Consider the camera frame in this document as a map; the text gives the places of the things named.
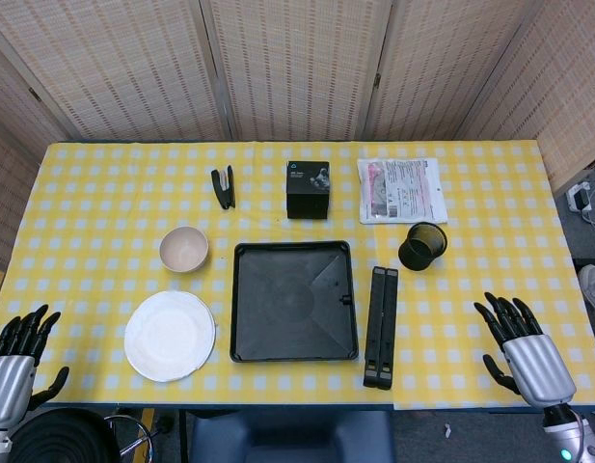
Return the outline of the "woven folding screen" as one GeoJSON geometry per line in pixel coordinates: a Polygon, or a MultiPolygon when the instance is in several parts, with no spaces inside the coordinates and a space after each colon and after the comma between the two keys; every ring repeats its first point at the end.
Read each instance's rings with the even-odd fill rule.
{"type": "Polygon", "coordinates": [[[0,138],[538,143],[595,174],[595,0],[0,0],[0,138]]]}

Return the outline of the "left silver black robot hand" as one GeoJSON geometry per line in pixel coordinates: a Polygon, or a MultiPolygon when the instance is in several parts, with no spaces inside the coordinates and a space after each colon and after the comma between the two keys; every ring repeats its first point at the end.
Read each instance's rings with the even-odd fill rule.
{"type": "Polygon", "coordinates": [[[46,304],[10,320],[0,333],[0,432],[4,432],[54,398],[65,386],[69,368],[62,367],[53,383],[35,393],[34,382],[41,357],[59,312],[46,304]]]}

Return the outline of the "beige bowl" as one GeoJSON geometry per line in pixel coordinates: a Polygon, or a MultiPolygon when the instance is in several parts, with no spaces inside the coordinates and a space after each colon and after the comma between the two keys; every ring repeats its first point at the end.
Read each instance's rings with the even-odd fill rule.
{"type": "Polygon", "coordinates": [[[181,226],[169,231],[159,245],[162,264],[176,273],[189,273],[203,266],[209,252],[206,235],[197,228],[181,226]]]}

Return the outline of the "black mesh pen cup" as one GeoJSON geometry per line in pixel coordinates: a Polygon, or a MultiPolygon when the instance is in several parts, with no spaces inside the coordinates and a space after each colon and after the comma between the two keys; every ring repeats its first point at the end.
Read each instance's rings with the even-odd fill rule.
{"type": "Polygon", "coordinates": [[[426,269],[447,248],[445,232],[436,224],[419,222],[407,232],[398,249],[400,262],[412,271],[426,269]]]}

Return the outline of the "dark blue padded seat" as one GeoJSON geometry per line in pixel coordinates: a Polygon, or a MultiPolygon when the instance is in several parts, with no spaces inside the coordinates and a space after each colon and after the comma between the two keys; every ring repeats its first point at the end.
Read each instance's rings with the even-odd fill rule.
{"type": "Polygon", "coordinates": [[[331,407],[197,416],[188,463],[396,463],[392,416],[331,407]]]}

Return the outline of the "clear plastic printed packet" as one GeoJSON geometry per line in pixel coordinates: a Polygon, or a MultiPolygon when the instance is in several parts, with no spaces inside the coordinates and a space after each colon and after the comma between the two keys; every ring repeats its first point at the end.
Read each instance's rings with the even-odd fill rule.
{"type": "Polygon", "coordinates": [[[447,211],[435,158],[360,159],[360,222],[444,224],[447,211]]]}

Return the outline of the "black round ribbed disc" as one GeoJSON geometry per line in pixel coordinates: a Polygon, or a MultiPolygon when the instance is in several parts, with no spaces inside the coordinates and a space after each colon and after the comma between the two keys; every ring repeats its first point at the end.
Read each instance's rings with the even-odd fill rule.
{"type": "Polygon", "coordinates": [[[80,408],[40,414],[22,425],[11,440],[8,463],[121,463],[108,423],[80,408]]]}

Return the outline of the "white power adapter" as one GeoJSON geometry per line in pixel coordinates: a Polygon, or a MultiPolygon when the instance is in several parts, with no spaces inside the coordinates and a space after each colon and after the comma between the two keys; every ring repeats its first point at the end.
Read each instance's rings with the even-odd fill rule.
{"type": "Polygon", "coordinates": [[[588,181],[577,183],[566,191],[565,197],[571,212],[583,213],[592,209],[589,192],[590,183],[588,181]]]}

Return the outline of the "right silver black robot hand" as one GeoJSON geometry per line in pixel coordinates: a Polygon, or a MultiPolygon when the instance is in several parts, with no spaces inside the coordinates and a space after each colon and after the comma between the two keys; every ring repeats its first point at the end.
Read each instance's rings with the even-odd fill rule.
{"type": "Polygon", "coordinates": [[[484,296],[487,305],[479,302],[473,305],[510,370],[509,374],[503,373],[491,355],[483,355],[483,363],[494,381],[535,408],[569,403],[577,391],[576,384],[531,308],[518,298],[508,300],[490,292],[484,296]]]}

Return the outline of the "black folded laptop stand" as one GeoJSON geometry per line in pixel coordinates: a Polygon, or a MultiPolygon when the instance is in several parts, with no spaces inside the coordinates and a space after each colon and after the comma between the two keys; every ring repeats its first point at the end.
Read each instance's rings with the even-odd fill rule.
{"type": "Polygon", "coordinates": [[[365,340],[364,386],[392,387],[398,288],[397,269],[374,266],[365,340]]]}

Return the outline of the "white paper plate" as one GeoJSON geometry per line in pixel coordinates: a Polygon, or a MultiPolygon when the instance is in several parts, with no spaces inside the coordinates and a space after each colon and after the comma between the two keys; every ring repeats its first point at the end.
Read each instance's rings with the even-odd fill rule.
{"type": "Polygon", "coordinates": [[[128,363],[148,380],[166,383],[200,369],[214,346],[216,325],[207,305],[186,291],[145,299],[124,330],[128,363]]]}

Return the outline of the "black stapler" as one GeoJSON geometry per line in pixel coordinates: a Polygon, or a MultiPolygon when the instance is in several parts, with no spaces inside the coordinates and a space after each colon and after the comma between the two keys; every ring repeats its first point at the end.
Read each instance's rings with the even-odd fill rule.
{"type": "Polygon", "coordinates": [[[232,166],[225,171],[212,170],[211,180],[216,199],[222,209],[235,208],[234,178],[232,166]]]}

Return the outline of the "black cube box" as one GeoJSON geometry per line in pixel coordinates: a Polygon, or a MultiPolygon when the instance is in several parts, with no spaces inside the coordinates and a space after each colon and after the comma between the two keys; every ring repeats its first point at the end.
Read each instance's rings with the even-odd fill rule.
{"type": "Polygon", "coordinates": [[[328,161],[288,161],[286,212],[288,219],[325,220],[330,202],[328,161]]]}

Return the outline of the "yellow white checkered tablecloth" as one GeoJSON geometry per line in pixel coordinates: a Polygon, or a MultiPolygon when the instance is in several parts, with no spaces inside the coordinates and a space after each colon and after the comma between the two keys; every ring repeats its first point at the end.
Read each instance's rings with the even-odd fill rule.
{"type": "Polygon", "coordinates": [[[578,405],[595,405],[595,338],[537,144],[508,142],[54,144],[31,192],[0,292],[0,331],[41,305],[61,314],[34,387],[69,367],[60,403],[145,405],[390,404],[517,406],[482,356],[500,350],[474,302],[525,301],[554,340],[578,405]],[[230,358],[233,253],[247,242],[343,240],[350,246],[357,326],[367,322],[371,270],[398,268],[404,225],[359,221],[361,158],[435,158],[449,243],[421,272],[402,270],[392,388],[363,384],[364,362],[236,363],[230,358]],[[325,220],[288,219],[288,161],[328,161],[325,220]],[[232,166],[235,208],[221,208],[211,171],[232,166]],[[168,270],[159,245],[190,226],[205,263],[168,270]],[[210,308],[216,341],[202,368],[149,381],[127,362],[123,332],[152,294],[181,290],[210,308]]]}

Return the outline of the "black square tray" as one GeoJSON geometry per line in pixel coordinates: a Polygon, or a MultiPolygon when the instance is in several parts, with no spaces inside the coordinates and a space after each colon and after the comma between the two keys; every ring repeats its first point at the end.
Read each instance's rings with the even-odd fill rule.
{"type": "Polygon", "coordinates": [[[230,319],[234,362],[352,361],[358,354],[347,242],[235,246],[230,319]]]}

